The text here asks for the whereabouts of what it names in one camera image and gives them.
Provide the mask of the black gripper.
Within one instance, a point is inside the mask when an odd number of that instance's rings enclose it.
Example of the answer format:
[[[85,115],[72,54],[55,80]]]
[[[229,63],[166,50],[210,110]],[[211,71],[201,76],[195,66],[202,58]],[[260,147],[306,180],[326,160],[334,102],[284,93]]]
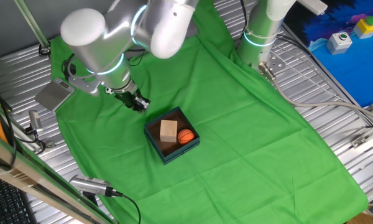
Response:
[[[134,93],[129,91],[124,93],[115,93],[115,98],[121,100],[127,108],[138,113],[145,112],[150,105],[150,100],[142,97],[139,89],[137,89]]]

